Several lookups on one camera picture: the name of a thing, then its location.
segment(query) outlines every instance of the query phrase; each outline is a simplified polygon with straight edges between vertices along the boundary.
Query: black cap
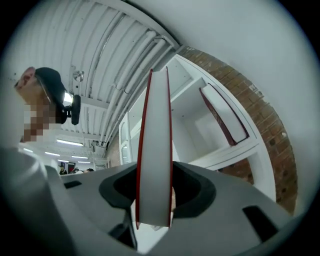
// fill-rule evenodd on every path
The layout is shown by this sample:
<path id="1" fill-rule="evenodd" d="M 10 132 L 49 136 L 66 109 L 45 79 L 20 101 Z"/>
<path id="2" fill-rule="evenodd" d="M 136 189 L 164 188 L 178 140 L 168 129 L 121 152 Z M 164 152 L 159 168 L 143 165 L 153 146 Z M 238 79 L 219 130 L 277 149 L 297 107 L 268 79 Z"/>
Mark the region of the black cap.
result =
<path id="1" fill-rule="evenodd" d="M 61 81 L 59 72 L 49 67 L 40 67 L 35 70 L 35 75 L 43 81 L 43 86 L 50 93 L 57 111 L 59 111 L 61 124 L 64 124 L 67 120 L 67 111 L 64 106 L 66 88 Z"/>

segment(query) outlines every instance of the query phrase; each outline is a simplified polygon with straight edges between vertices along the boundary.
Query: red edge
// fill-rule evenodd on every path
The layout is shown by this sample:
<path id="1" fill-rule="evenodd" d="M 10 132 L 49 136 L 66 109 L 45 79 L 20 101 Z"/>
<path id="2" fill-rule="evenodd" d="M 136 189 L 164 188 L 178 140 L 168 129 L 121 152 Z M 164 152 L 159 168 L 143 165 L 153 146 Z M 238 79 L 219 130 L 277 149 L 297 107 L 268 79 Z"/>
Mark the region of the red edge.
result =
<path id="1" fill-rule="evenodd" d="M 243 141 L 246 140 L 247 138 L 249 138 L 249 133 L 248 133 L 245 125 L 242 123 L 242 121 L 240 120 L 239 116 L 238 116 L 237 113 L 234 111 L 234 109 L 230 106 L 230 104 L 228 103 L 228 101 L 226 101 L 226 99 L 221 95 L 221 93 L 220 93 L 216 88 L 213 87 L 213 85 L 212 85 L 211 83 L 208 82 L 208 84 L 211 85 L 211 87 L 212 87 L 213 89 L 215 89 L 215 91 L 221 96 L 221 98 L 225 101 L 225 103 L 228 104 L 229 108 L 232 110 L 232 112 L 234 113 L 235 117 L 238 119 L 239 123 L 241 124 L 241 126 L 242 126 L 242 128 L 243 128 L 243 130 L 244 130 L 244 132 L 245 132 L 246 137 L 245 137 L 243 140 L 240 140 L 239 142 L 236 142 L 236 143 L 238 144 L 238 143 L 240 143 L 240 142 L 243 142 Z"/>
<path id="2" fill-rule="evenodd" d="M 169 205 L 169 216 L 168 216 L 168 227 L 170 227 L 171 224 L 171 205 L 172 205 L 172 176 L 173 176 L 173 149 L 172 149 L 172 119 L 171 119 L 171 97 L 170 97 L 170 84 L 169 84 L 169 73 L 168 73 L 168 67 L 166 66 L 166 80 L 167 80 L 167 86 L 168 86 L 168 104 L 169 104 L 169 124 L 170 124 L 170 205 Z"/>
<path id="3" fill-rule="evenodd" d="M 142 159 L 142 147 L 144 143 L 144 132 L 145 132 L 145 123 L 146 123 L 146 114 L 147 114 L 147 105 L 150 91 L 150 83 L 152 77 L 153 69 L 150 69 L 148 83 L 146 86 L 146 93 L 144 99 L 143 113 L 142 113 L 142 122 L 141 122 L 141 130 L 139 137 L 139 147 L 138 147 L 138 158 L 136 165 L 136 194 L 135 194 L 135 225 L 136 229 L 139 229 L 139 207 L 140 207 L 140 176 L 141 176 L 141 159 Z"/>
<path id="4" fill-rule="evenodd" d="M 214 118 L 216 119 L 216 121 L 218 122 L 226 140 L 228 141 L 229 145 L 231 146 L 235 146 L 237 145 L 237 143 L 235 142 L 234 138 L 232 138 L 231 133 L 229 132 L 227 126 L 225 125 L 224 121 L 221 119 L 221 117 L 219 116 L 218 112 L 215 110 L 214 106 L 212 106 L 212 104 L 210 103 L 210 101 L 207 99 L 207 97 L 204 95 L 204 93 L 202 92 L 201 88 L 199 88 L 200 94 L 204 100 L 204 103 L 206 104 L 206 106 L 208 107 L 208 109 L 210 110 L 210 112 L 213 114 Z"/>

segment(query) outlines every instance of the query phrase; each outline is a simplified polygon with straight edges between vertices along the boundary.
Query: light fixture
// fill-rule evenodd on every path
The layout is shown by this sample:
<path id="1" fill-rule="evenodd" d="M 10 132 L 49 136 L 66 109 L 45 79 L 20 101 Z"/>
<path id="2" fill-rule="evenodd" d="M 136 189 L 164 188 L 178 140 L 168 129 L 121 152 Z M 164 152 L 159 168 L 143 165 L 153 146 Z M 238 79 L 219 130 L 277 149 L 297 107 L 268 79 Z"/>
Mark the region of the light fixture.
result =
<path id="1" fill-rule="evenodd" d="M 73 158 L 82 158 L 82 159 L 88 159 L 88 157 L 85 157 L 85 156 L 75 156 L 75 155 L 73 155 L 72 157 L 73 157 Z"/>
<path id="2" fill-rule="evenodd" d="M 23 148 L 23 150 L 33 153 L 33 151 L 32 151 L 32 150 L 27 149 L 27 148 Z"/>
<path id="3" fill-rule="evenodd" d="M 60 157 L 60 155 L 59 155 L 59 154 L 55 154 L 55 153 L 50 153 L 50 152 L 44 152 L 44 153 L 46 153 L 46 154 L 48 154 L 48 155 L 52 155 L 52 156 L 57 156 L 57 157 Z"/>
<path id="4" fill-rule="evenodd" d="M 74 146 L 80 146 L 83 147 L 84 145 L 82 143 L 78 143 L 78 142 L 71 142 L 71 141 L 66 141 L 66 140 L 62 140 L 62 139 L 56 139 L 57 142 L 60 143 L 65 143 L 65 144 L 70 144 L 70 145 L 74 145 Z"/>
<path id="5" fill-rule="evenodd" d="M 69 93 L 67 93 L 67 92 L 64 93 L 64 101 L 65 101 L 65 102 L 70 102 L 70 103 L 72 103 L 72 97 L 71 97 L 71 95 L 70 95 Z"/>

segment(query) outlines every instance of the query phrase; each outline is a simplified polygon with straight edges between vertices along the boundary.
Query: brick wall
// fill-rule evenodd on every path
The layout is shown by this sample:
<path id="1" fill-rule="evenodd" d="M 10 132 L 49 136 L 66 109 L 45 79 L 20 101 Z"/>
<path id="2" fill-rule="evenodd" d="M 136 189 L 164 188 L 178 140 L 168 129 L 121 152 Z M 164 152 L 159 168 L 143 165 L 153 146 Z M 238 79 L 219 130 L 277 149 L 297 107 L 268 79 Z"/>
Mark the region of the brick wall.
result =
<path id="1" fill-rule="evenodd" d="M 111 161 L 111 167 L 120 165 L 119 133 L 116 133 L 111 144 L 108 146 L 105 158 Z"/>
<path id="2" fill-rule="evenodd" d="M 179 55 L 215 77 L 251 116 L 269 153 L 275 179 L 276 201 L 293 214 L 298 190 L 295 157 L 286 129 L 276 111 L 250 80 L 226 63 L 191 47 L 185 47 Z M 247 159 L 223 168 L 222 172 L 253 183 Z"/>

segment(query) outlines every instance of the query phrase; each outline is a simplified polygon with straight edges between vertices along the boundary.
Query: ceiling beam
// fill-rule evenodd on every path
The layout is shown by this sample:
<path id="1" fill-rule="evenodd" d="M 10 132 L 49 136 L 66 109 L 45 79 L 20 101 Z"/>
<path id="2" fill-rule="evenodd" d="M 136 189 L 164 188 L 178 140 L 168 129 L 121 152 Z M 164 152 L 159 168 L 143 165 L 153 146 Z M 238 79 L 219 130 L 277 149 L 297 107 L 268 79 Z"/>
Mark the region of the ceiling beam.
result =
<path id="1" fill-rule="evenodd" d="M 81 105 L 84 107 L 89 107 L 93 109 L 98 109 L 98 110 L 107 110 L 109 107 L 109 103 L 103 102 L 101 100 L 93 99 L 93 98 L 88 98 L 81 96 Z"/>
<path id="2" fill-rule="evenodd" d="M 59 130 L 57 133 L 58 135 L 64 135 L 64 136 L 70 136 L 75 138 L 85 138 L 86 140 L 92 140 L 92 141 L 100 141 L 100 135 L 95 134 L 86 134 L 81 132 L 75 132 L 75 131 L 69 131 L 69 130 Z"/>

